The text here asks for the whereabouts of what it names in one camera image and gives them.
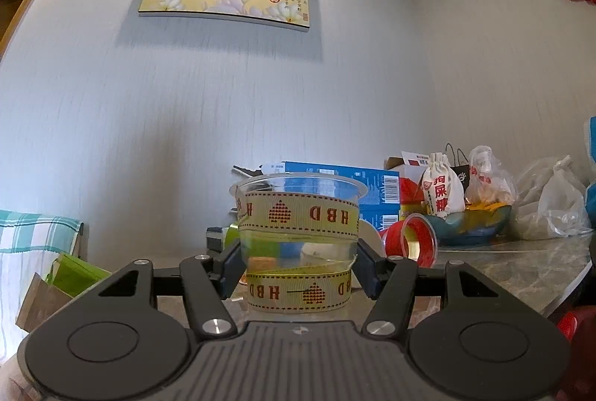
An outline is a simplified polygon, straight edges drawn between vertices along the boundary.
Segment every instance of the cup rim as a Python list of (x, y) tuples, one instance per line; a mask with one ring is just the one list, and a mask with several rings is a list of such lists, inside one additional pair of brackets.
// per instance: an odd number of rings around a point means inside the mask
[(229, 188), (229, 193), (236, 197), (236, 191), (239, 187), (245, 186), (246, 184), (250, 184), (252, 182), (261, 181), (266, 178), (273, 178), (273, 177), (312, 177), (316, 179), (329, 179), (334, 181), (340, 181), (352, 184), (358, 188), (358, 198), (362, 198), (367, 195), (368, 187), (367, 185), (363, 184), (356, 179), (351, 179), (350, 177), (338, 176), (338, 175), (331, 175), (331, 174), (321, 174), (321, 173), (278, 173), (278, 174), (262, 174), (261, 176), (253, 176), (248, 177), (236, 184), (232, 184)]

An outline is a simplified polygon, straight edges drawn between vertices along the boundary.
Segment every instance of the textured wallpaper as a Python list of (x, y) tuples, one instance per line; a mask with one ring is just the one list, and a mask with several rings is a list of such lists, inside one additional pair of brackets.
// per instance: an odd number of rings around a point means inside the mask
[(311, 0), (308, 33), (35, 0), (0, 63), (0, 208), (70, 215), (88, 257), (183, 257), (233, 164), (382, 167), (440, 146), (410, 0)]
[(413, 0), (443, 134), (513, 172), (571, 154), (596, 115), (596, 7), (568, 0)]

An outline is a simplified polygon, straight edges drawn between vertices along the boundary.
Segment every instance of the marble tabletop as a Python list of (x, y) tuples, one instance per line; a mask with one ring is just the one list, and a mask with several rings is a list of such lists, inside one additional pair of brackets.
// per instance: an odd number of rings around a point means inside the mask
[[(589, 272), (592, 265), (589, 255), (591, 239), (591, 235), (540, 241), (498, 237), (489, 245), (441, 248), (434, 267), (442, 268), (449, 260), (463, 260), (534, 310), (549, 316)], [(176, 266), (172, 260), (159, 258), (153, 263), (156, 268)], [(238, 285), (232, 297), (224, 301), (239, 328), (248, 320), (290, 320), (284, 315), (273, 318), (272, 314), (260, 314), (249, 309), (244, 298), (246, 293), (246, 287)], [(410, 326), (438, 311), (439, 303), (439, 297), (416, 298)], [(309, 321), (351, 320), (360, 327), (373, 304), (374, 301), (368, 299), (362, 290), (354, 290), (344, 308), (317, 318), (309, 315)], [(180, 298), (159, 297), (158, 308), (188, 325)]]

